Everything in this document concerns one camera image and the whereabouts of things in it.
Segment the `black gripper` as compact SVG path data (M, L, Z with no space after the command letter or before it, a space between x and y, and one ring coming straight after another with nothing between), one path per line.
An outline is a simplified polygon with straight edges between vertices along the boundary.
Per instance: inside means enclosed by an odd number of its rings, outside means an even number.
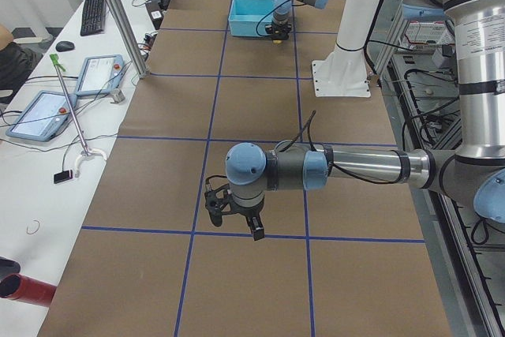
M288 40L292 30L292 24L270 23L265 26L265 32L271 40Z
M264 226L260 218L260 212L264 206L264 199L259 200L253 206L239 205L232 197L229 185L222 185L212 189L206 185L205 208L209 212L210 220L215 227L223 224L223 216L240 214L246 219L254 241L264 238Z

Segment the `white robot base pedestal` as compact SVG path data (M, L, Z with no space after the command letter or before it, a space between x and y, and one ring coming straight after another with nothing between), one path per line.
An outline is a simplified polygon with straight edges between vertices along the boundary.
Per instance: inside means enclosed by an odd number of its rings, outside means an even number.
M312 63L317 97L370 96L365 45L380 0L346 0L335 49Z

